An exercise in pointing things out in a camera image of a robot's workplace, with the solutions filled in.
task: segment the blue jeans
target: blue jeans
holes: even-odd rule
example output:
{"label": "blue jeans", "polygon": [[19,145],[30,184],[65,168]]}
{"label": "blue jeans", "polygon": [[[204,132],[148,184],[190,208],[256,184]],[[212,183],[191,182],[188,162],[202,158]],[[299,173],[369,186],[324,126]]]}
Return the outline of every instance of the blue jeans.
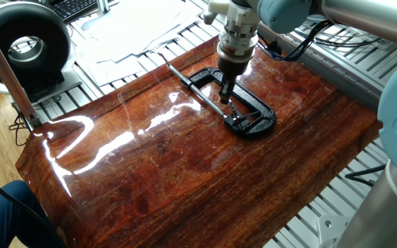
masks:
{"label": "blue jeans", "polygon": [[[16,180],[8,183],[3,189],[35,211],[51,226],[41,204],[25,182]],[[0,248],[8,248],[15,236],[29,248],[59,246],[40,224],[0,194]]]}

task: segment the white paper stack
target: white paper stack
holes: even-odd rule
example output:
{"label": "white paper stack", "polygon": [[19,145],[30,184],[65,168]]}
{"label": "white paper stack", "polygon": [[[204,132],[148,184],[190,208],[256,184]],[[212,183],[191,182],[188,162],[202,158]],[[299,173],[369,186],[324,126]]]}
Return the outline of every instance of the white paper stack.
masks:
{"label": "white paper stack", "polygon": [[121,0],[102,17],[75,23],[85,40],[78,63],[102,86],[142,70],[137,57],[157,52],[198,21],[200,12],[181,0]]}

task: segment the wooden board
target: wooden board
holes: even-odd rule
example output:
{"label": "wooden board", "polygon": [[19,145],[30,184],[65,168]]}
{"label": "wooden board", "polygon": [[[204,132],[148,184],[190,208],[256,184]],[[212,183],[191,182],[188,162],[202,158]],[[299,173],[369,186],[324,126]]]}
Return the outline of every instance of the wooden board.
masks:
{"label": "wooden board", "polygon": [[[172,64],[186,75],[216,67],[215,47]],[[17,169],[69,247],[261,247],[380,125],[301,64],[260,50],[240,84],[276,111],[269,134],[233,135],[162,66],[35,130]],[[202,91],[218,102],[215,84]]]}

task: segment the end effector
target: end effector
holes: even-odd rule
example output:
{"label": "end effector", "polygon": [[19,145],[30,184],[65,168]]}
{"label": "end effector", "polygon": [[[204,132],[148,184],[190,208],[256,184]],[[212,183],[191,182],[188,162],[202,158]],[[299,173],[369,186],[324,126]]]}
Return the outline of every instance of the end effector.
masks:
{"label": "end effector", "polygon": [[291,32],[304,22],[310,7],[310,0],[210,0],[204,22],[211,24],[218,14],[226,16],[217,47],[218,68],[224,74],[221,103],[228,104],[237,76],[245,73],[254,56],[260,20],[273,31]]}
{"label": "end effector", "polygon": [[221,103],[228,104],[237,76],[246,71],[247,64],[254,56],[260,19],[244,1],[211,0],[204,14],[204,22],[211,24],[217,14],[227,17],[225,30],[218,37],[217,53],[220,56],[218,68],[224,75],[219,94]]}

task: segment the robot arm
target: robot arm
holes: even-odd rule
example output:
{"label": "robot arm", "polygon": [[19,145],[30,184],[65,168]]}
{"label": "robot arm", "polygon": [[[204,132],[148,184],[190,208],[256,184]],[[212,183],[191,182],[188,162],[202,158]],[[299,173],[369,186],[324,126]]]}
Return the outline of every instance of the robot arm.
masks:
{"label": "robot arm", "polygon": [[260,21],[283,34],[302,25],[310,14],[323,14],[397,42],[397,1],[392,0],[210,0],[205,23],[211,24],[217,14],[226,16],[217,47],[218,67],[225,75],[219,94],[225,104],[254,55]]}

